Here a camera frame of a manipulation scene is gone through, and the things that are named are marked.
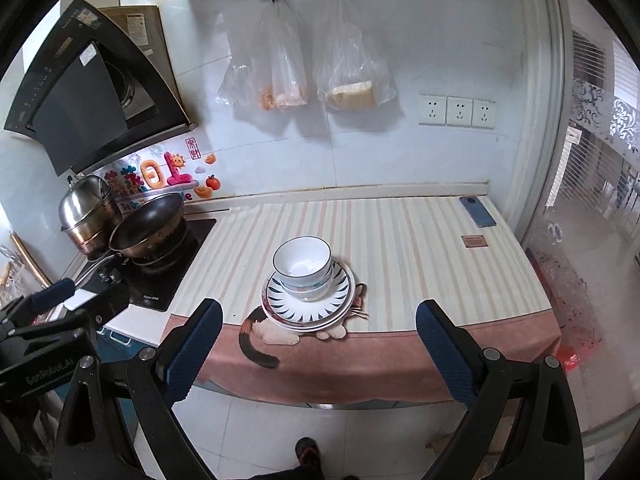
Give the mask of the white bowl front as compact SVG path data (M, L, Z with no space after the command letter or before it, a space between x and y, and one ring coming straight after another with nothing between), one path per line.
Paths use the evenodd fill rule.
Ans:
M318 287L315 289L292 290L285 287L283 290L288 294L288 296L291 296L298 301L315 302L324 298L329 289L327 287Z

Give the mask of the white bowl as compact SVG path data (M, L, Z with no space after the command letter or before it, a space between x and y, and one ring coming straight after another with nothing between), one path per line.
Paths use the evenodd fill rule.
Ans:
M315 302L324 298L329 289L327 287L318 287L315 289L292 290L285 287L283 290L288 294L288 296L291 296L298 301Z
M330 245L314 236L291 238L272 256L273 269L280 278L299 286L319 281L328 272L331 261Z

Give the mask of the floral blue rimmed bowl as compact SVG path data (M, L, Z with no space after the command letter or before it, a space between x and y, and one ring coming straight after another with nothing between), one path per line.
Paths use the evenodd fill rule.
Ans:
M275 283L278 283L282 288L286 287L292 290L305 290L305 289L315 289L318 287L330 288L332 278L331 278L331 273L328 272L326 275L323 275L322 278L319 278L318 281L315 281L312 284L305 284L305 285L292 284L292 283L287 283L286 281L283 281L280 278L274 278L273 281Z

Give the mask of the white bowl back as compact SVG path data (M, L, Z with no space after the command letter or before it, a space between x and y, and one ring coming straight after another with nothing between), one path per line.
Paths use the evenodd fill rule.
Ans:
M314 236L291 238L272 256L273 269L280 278L299 286L319 281L328 272L331 261L330 245Z

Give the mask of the black induction cooktop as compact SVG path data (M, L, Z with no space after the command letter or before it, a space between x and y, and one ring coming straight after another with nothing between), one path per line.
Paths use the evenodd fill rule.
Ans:
M181 218L175 229L137 257L112 250L109 259L89 261L76 283L96 295L126 284L130 304L164 312L215 224L215 219Z

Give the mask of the stainless steel pot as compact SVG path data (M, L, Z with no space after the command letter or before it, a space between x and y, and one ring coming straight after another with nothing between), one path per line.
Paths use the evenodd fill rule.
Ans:
M111 235L122 222L111 187L100 177L88 176L68 184L58 205L61 230L88 258L110 250Z

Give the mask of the black frying pan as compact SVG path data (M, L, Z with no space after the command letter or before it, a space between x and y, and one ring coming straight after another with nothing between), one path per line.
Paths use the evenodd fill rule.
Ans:
M137 208L114 229L108 241L108 251L91 261L90 266L75 280L75 286L87 283L104 264L117 259L159 259L168 240L183 220L184 200L180 193L155 196Z

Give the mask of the striped cat print tablecloth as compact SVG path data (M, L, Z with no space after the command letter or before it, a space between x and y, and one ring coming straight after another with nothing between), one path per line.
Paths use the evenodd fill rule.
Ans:
M455 197L322 200L236 207L209 232L169 307L168 326L217 300L222 329L201 370L236 396L283 404L370 400L439 402L448 390L416 333L416 307L439 303L483 347L530 362L555 352L561 332L544 288L502 219L480 229ZM273 370L241 352L241 323L260 303L272 256L290 238L326 240L367 287L363 318L339 340L305 336L272 346ZM465 248L463 235L484 235Z

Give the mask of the left black shoe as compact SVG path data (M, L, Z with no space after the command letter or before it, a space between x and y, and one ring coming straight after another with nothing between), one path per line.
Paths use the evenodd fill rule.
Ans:
M317 442L311 437L300 438L295 445L295 454L301 467L321 468L321 457Z

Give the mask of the small brown square coaster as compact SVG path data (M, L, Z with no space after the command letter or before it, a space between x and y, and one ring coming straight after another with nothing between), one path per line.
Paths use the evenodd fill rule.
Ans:
M484 235L463 235L462 242L465 248L485 248L488 246L488 241Z

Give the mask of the glass sliding door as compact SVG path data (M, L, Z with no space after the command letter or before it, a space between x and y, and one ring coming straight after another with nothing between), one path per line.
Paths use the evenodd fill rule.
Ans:
M639 69L588 0L558 0L560 130L525 237L582 429L639 403Z

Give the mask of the blue smartphone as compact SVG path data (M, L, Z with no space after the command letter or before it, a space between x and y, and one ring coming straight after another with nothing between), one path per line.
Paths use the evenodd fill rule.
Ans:
M478 197L462 196L459 200L478 228L492 228L497 225L494 217L489 213Z

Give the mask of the black range hood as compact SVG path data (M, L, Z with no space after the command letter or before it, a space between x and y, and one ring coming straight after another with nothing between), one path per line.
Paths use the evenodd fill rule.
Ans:
M194 126L149 57L86 0L43 40L4 124L41 144L57 174L91 172Z

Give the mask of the left clear plastic bag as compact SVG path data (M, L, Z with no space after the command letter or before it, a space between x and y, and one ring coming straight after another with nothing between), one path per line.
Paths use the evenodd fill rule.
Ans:
M262 8L248 45L231 57L216 101L264 112L308 104L298 21L285 0Z

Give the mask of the clear plastic bag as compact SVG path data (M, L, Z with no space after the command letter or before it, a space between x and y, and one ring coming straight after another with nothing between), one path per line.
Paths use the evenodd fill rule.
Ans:
M312 76L320 102L364 112L396 98L386 59L361 27L349 0L328 0L312 38Z
M216 101L264 112L308 104L298 21L285 0L262 8L248 45L231 57Z

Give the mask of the right clear plastic bag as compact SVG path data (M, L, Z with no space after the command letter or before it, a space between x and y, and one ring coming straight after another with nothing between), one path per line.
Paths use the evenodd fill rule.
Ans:
M312 76L320 102L364 112L396 98L386 59L361 27L349 0L328 0L312 38Z

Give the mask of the colourful wall stickers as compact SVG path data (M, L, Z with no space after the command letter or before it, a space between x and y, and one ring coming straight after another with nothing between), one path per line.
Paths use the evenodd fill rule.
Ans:
M210 200L221 189L217 157L205 133L198 130L142 148L96 170L125 210L166 193L187 202Z

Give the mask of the right wall socket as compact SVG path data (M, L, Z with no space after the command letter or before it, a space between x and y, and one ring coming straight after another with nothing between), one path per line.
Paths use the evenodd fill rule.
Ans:
M497 103L485 100L473 100L472 127L480 129L495 128Z

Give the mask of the wall socket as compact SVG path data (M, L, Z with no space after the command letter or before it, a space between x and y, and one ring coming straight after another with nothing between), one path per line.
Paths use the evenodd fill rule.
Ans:
M472 125L473 100L448 96L446 110L446 125L469 127Z
M473 100L472 127L480 129L495 128L497 103L485 100Z
M418 95L418 122L426 126L446 125L446 96Z

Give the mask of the middle wall socket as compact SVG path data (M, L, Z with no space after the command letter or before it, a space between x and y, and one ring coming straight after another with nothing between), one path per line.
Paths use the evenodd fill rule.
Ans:
M448 96L446 110L446 125L469 127L472 125L473 100Z

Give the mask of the left wall socket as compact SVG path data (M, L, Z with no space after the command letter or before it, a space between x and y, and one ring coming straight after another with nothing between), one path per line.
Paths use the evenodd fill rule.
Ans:
M418 95L418 122L426 126L446 125L446 96Z

